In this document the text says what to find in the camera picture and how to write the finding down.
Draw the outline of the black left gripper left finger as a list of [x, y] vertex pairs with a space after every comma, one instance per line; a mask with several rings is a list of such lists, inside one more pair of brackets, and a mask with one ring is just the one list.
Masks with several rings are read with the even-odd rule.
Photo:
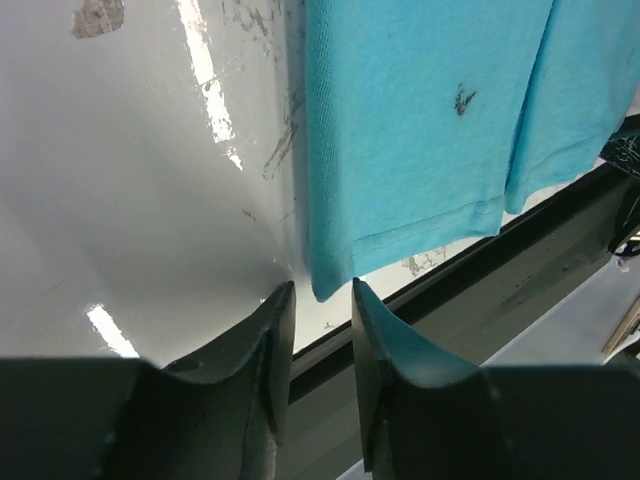
[[295, 287], [158, 368], [142, 359], [1, 362], [5, 479], [271, 479], [284, 432]]

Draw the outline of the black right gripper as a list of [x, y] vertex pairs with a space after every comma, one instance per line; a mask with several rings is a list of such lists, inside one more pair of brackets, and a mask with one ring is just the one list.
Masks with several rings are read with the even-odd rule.
[[608, 250], [620, 259], [639, 255], [639, 114], [625, 118], [600, 154], [607, 164], [634, 180], [616, 214]]

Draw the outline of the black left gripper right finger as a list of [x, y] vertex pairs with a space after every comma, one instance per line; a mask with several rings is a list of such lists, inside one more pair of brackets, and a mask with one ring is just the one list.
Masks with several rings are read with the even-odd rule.
[[376, 479], [635, 479], [639, 372], [479, 367], [352, 290], [364, 468]]

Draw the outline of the teal t shirt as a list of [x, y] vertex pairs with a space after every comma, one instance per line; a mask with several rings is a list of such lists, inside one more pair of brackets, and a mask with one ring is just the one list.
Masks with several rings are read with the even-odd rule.
[[497, 234], [593, 167], [639, 84], [635, 1], [310, 1], [305, 43], [320, 301]]

